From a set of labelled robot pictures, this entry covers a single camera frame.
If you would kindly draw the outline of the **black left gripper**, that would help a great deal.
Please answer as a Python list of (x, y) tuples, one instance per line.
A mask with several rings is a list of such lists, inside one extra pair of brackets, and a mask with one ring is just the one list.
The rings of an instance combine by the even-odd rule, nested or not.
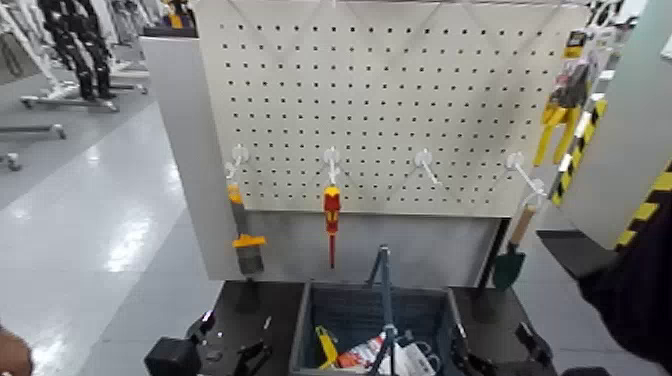
[[(204, 339), (216, 323), (213, 310), (204, 312), (186, 332), (187, 339), (161, 337), (144, 358), (151, 376), (197, 376), (201, 359), (197, 346), (188, 339)], [(237, 351), (233, 376), (254, 376), (271, 358), (273, 347), (260, 339)]]

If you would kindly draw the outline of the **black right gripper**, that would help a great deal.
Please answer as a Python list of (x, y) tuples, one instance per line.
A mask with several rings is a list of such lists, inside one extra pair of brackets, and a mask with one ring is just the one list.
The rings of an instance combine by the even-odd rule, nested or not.
[[(535, 362), (552, 362), (553, 353), (550, 345), (530, 325), (520, 322), (515, 335)], [(497, 367), (492, 361), (471, 352), (465, 328), (461, 323), (453, 325), (450, 354), (453, 364), (463, 375), (496, 376)], [(610, 373), (604, 367), (582, 366), (568, 368), (561, 373), (561, 376), (610, 376)]]

